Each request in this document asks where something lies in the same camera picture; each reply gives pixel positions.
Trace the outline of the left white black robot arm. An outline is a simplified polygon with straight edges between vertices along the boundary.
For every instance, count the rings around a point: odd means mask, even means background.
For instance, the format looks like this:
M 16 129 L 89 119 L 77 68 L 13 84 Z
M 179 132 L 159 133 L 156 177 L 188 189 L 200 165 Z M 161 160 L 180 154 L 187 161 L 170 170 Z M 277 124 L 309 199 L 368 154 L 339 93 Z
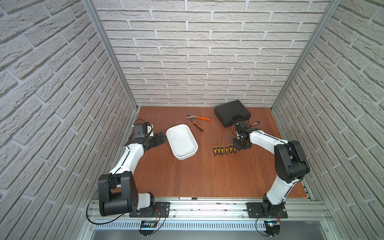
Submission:
M 105 216 L 155 212 L 155 197 L 152 193 L 139 193 L 134 171 L 145 152 L 164 144 L 163 133 L 155 134 L 149 122 L 135 124 L 133 133 L 125 144 L 125 151 L 117 165 L 98 180 L 100 214 Z

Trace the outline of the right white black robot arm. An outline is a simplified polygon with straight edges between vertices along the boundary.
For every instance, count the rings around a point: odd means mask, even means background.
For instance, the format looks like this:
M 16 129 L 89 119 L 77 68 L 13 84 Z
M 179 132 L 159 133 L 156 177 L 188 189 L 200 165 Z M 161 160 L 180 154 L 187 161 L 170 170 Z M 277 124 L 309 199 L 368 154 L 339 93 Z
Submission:
M 260 212 L 268 217 L 276 215 L 294 185 L 310 172 L 304 149 L 298 141 L 279 139 L 258 128 L 250 128 L 244 121 L 235 123 L 235 129 L 237 137 L 233 141 L 237 150 L 257 145 L 275 156 L 277 176 L 270 190 L 263 196 Z

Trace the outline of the white plastic storage box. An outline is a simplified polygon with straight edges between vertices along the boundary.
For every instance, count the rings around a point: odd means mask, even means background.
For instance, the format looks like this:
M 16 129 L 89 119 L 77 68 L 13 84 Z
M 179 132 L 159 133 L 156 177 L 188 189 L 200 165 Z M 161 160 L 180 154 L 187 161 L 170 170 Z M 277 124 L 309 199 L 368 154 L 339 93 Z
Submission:
M 197 153 L 198 143 L 187 125 L 180 124 L 169 128 L 166 136 L 173 155 L 178 160 L 186 160 Z

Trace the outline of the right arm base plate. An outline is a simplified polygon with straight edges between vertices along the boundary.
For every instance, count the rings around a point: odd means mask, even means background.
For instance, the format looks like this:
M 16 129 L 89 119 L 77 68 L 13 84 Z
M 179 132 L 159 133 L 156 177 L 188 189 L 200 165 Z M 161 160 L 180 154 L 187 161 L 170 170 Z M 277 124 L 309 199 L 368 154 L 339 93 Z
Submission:
M 246 203 L 246 207 L 250 219 L 288 218 L 285 203 L 279 205 L 269 205 L 267 203 Z

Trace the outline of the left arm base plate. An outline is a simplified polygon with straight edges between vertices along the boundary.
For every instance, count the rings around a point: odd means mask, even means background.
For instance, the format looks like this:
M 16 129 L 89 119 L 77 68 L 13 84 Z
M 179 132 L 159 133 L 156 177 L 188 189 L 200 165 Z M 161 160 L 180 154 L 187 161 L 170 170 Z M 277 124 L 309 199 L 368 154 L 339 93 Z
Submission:
M 130 213 L 130 218 L 168 218 L 170 202 L 156 202 L 154 206 L 140 209 L 138 212 Z

